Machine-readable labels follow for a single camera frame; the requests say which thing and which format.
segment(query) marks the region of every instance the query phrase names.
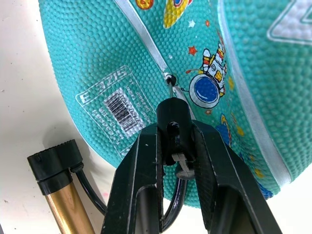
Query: barcode label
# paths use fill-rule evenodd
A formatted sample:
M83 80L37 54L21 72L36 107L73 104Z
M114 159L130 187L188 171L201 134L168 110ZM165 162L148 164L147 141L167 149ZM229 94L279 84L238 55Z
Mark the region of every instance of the barcode label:
M127 137L131 137L145 127L143 120L121 88L113 92L104 104Z

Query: black pump cap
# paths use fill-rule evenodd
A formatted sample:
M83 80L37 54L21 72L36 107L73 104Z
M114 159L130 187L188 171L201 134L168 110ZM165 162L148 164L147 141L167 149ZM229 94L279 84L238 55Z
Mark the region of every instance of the black pump cap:
M75 140L31 155L27 160L37 181L48 179L82 163Z

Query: pebbled texture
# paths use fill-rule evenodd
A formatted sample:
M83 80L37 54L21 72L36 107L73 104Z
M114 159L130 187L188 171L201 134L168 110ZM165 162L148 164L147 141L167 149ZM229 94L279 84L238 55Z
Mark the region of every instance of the pebbled texture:
M226 48L221 49L217 1L193 0L176 9L168 5L169 1L151 1L153 4L144 6L145 10L135 0L130 2L178 85L185 90L183 94L196 119L220 131L224 141L249 166L264 196L271 197L280 188L240 104L229 66L231 59ZM117 167L140 129L156 121L155 109L168 97L163 74L115 1L39 3L52 65L69 113L88 144ZM312 66L307 58L311 47L268 42L266 30L286 3L275 3L274 10L269 3L259 4L246 3L244 8L243 3L225 1L228 26L253 98L295 179L312 161L308 144ZM218 74L212 71L213 64ZM199 93L192 86L192 80L202 74L207 77L197 85L215 84L214 98L219 99L211 104L213 108L201 107L203 97L199 95L212 101L211 92L205 92L200 85ZM120 102L123 108L127 106L122 114L116 108L121 108ZM164 171L164 195L170 199L175 166L165 167ZM185 203L199 207L195 181L188 183Z
M312 162L312 45L272 41L267 34L279 17L294 9L302 19L312 4L300 1L224 1L225 15L244 78L292 180ZM300 38L296 21L284 26ZM310 36L312 41L312 21Z

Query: rocket illustration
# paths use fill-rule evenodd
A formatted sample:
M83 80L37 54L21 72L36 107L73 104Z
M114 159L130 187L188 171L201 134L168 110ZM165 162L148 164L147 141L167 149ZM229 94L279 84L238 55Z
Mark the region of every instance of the rocket illustration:
M164 11L164 27L170 28L182 16L193 0L167 0Z

